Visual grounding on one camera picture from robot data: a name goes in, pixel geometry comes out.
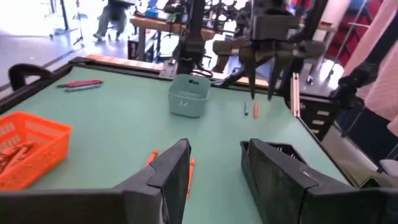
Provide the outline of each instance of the orange plastic basket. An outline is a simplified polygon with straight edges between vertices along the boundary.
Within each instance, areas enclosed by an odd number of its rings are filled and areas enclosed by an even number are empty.
[[[0,174],[0,190],[24,189],[64,160],[71,131],[71,126],[21,111],[0,118],[0,150],[34,143],[28,157]]]

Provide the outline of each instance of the table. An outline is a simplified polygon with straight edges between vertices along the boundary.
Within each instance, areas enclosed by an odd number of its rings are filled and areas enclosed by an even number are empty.
[[[141,16],[132,16],[130,18],[130,22],[132,25],[139,28],[138,30],[138,59],[144,60],[145,54],[145,39],[146,39],[146,29],[154,29],[158,31],[164,32],[172,32],[174,34],[180,33],[180,24],[168,24],[166,21],[158,20],[158,19],[151,19]],[[215,32],[211,29],[203,28],[201,30],[201,34],[204,40],[211,40]]]
[[[185,118],[169,113],[170,80],[160,78],[155,66],[146,68],[145,63],[137,68],[133,64],[143,62],[104,62],[101,57],[90,63],[81,60],[71,61],[56,70],[55,76],[33,82],[0,102],[3,114],[27,111],[74,127],[66,161],[31,189],[114,187],[143,168],[154,149],[164,151],[181,138],[189,139],[195,158],[183,223],[261,224],[240,167],[239,142],[250,138],[291,144],[308,165],[347,183],[281,96],[267,101],[259,90],[259,117],[254,119],[252,111],[249,116],[243,113],[244,102],[251,104],[247,87],[213,87],[205,114]],[[103,86],[71,93],[56,88],[93,78],[102,79]]]

